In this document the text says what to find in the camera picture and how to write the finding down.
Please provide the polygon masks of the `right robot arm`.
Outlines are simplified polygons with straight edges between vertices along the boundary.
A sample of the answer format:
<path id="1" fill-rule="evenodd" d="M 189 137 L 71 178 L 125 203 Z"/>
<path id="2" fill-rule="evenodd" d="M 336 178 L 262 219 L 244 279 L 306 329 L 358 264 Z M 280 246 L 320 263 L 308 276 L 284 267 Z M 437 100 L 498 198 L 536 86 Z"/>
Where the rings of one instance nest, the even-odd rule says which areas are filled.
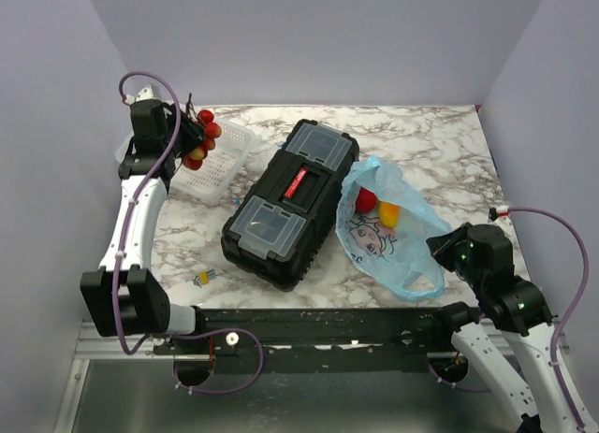
<path id="1" fill-rule="evenodd" d="M 474 367 L 519 432 L 595 432 L 562 360 L 541 290 L 515 272 L 513 245 L 495 224 L 463 224 L 428 238 L 431 257 L 474 291 L 478 307 L 435 313 L 431 341 Z"/>

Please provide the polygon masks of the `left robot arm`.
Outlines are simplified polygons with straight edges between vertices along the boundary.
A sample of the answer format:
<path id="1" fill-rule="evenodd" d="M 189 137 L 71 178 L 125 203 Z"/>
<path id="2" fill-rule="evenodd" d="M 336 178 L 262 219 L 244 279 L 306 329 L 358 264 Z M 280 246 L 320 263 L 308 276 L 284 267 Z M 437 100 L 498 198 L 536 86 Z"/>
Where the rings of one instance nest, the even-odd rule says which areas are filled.
<path id="1" fill-rule="evenodd" d="M 121 203 L 109 247 L 98 269 L 85 272 L 80 290 L 98 333 L 175 335 L 195 354 L 208 339 L 197 312 L 170 302 L 151 271 L 158 215 L 176 163 L 205 139 L 204 129 L 173 104 L 155 98 L 130 106 L 133 136 L 118 168 Z"/>

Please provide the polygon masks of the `light blue plastic bag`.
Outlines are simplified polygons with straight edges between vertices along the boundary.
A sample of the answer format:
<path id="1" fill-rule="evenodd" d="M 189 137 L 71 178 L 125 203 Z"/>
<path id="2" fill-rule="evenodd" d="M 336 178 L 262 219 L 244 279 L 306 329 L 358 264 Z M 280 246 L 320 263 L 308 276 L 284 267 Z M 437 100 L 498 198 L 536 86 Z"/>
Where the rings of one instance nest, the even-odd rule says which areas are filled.
<path id="1" fill-rule="evenodd" d="M 373 193 L 378 203 L 399 208 L 394 226 L 385 226 L 375 209 L 357 212 L 362 189 Z M 355 162 L 343 179 L 336 209 L 336 236 L 359 271 L 402 301 L 419 302 L 444 293 L 444 271 L 431 257 L 427 239 L 450 230 L 450 224 L 396 165 L 371 156 Z"/>

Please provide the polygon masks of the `orange fake fruit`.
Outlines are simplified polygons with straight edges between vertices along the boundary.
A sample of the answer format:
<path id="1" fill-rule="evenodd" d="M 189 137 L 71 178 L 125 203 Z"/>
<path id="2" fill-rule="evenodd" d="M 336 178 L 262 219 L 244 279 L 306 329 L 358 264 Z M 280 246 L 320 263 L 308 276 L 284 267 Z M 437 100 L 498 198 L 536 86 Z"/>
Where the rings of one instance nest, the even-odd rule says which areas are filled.
<path id="1" fill-rule="evenodd" d="M 378 204 L 378 218 L 380 223 L 388 228 L 394 228 L 400 218 L 402 209 L 392 203 L 380 201 Z"/>

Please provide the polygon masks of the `red fake cherry tomatoes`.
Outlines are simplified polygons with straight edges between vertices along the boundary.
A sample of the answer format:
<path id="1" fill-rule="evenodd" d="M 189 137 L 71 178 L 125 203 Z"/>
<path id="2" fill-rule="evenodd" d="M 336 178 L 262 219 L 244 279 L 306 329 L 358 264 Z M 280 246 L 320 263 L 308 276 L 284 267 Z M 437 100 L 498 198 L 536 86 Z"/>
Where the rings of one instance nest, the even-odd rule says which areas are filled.
<path id="1" fill-rule="evenodd" d="M 216 146 L 216 139 L 222 135 L 221 126 L 215 121 L 214 113 L 208 109 L 196 110 L 189 93 L 185 103 L 185 115 L 200 133 L 198 143 L 189 153 L 183 156 L 183 166 L 192 171 L 199 170 L 209 152 Z"/>

